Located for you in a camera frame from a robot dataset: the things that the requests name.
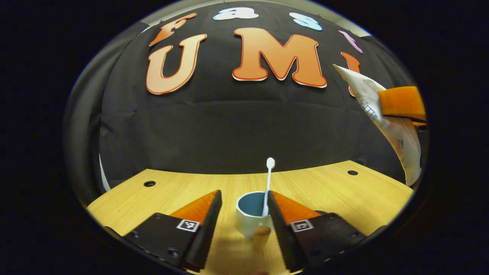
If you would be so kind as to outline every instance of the orange letter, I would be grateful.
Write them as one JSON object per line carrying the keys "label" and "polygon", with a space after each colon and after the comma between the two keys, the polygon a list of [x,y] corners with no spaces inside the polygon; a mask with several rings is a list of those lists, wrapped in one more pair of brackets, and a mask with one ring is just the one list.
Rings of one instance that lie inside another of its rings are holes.
{"label": "orange letter", "polygon": [[177,20],[170,22],[170,23],[166,24],[165,26],[161,27],[158,35],[156,35],[156,38],[150,42],[150,46],[153,46],[154,44],[156,44],[156,43],[160,42],[161,40],[172,35],[173,34],[172,29],[173,28],[174,29],[180,28],[181,26],[183,26],[183,24],[185,24],[185,22],[187,21],[186,19],[194,18],[196,15],[197,15],[197,13],[195,13],[195,12],[191,13],[191,14],[187,14],[184,17],[180,17]]}
{"label": "orange letter", "polygon": [[243,41],[241,66],[233,71],[236,80],[260,81],[267,78],[267,70],[260,65],[261,54],[279,80],[287,77],[292,63],[297,59],[297,71],[292,74],[295,82],[318,88],[326,87],[326,78],[321,73],[317,57],[316,40],[294,34],[282,46],[264,29],[239,28],[234,33],[240,35]]}
{"label": "orange letter", "polygon": [[173,46],[168,45],[152,53],[148,57],[150,64],[146,75],[146,88],[148,88],[148,91],[154,94],[173,92],[187,83],[194,73],[199,44],[206,38],[206,34],[199,34],[180,42],[179,45],[183,47],[180,68],[174,75],[169,77],[163,76],[163,65],[165,64],[166,54],[172,50]]}
{"label": "orange letter", "polygon": [[[343,58],[345,58],[346,63],[348,64],[348,69],[360,73],[360,62],[358,62],[358,60],[355,57],[351,56],[346,52],[341,52],[341,55],[343,56]],[[355,97],[355,94],[353,93],[352,88],[350,88],[350,86],[348,87],[348,90],[350,91],[350,94],[353,97]]]}

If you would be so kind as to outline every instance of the toothbrush head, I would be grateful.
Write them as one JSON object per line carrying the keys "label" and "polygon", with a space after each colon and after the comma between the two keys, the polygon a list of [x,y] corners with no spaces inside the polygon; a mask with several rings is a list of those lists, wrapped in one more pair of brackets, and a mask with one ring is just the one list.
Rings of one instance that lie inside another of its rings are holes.
{"label": "toothbrush head", "polygon": [[272,169],[275,167],[275,160],[273,158],[267,159],[267,168]]}

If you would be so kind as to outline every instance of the hole in table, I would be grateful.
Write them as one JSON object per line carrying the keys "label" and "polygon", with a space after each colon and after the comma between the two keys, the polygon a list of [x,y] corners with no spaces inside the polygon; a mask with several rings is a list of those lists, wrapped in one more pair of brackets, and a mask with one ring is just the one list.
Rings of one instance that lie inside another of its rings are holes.
{"label": "hole in table", "polygon": [[148,181],[148,182],[145,182],[145,183],[144,183],[144,186],[146,186],[146,187],[151,187],[151,186],[154,186],[155,184],[156,184],[156,182],[155,182],[155,181]]}

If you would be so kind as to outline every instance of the orange foam block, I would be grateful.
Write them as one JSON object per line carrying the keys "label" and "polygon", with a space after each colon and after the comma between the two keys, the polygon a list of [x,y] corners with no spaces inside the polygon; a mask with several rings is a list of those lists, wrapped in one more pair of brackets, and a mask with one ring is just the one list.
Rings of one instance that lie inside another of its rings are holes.
{"label": "orange foam block", "polygon": [[209,194],[202,196],[193,202],[185,205],[184,207],[178,209],[177,211],[170,214],[170,216],[199,222],[200,225],[204,223],[209,208],[211,207],[214,198],[216,197],[217,190],[210,192]]}
{"label": "orange foam block", "polygon": [[277,202],[280,212],[284,217],[285,223],[290,225],[290,223],[308,220],[310,218],[321,216],[318,212],[311,210],[302,204],[289,199],[288,197],[279,194],[275,191],[270,191]]}
{"label": "orange foam block", "polygon": [[378,92],[383,115],[414,118],[415,125],[426,125],[426,112],[418,88],[397,87]]}

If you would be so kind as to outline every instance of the white bag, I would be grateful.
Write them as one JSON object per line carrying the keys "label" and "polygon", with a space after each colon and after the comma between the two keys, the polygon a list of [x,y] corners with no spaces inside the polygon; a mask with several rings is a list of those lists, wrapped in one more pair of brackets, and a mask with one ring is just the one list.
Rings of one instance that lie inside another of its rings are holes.
{"label": "white bag", "polygon": [[421,174],[421,146],[413,123],[408,118],[382,116],[378,96],[378,92],[386,90],[382,85],[360,73],[333,66],[348,82],[360,106],[396,151],[404,169],[406,184],[411,186]]}

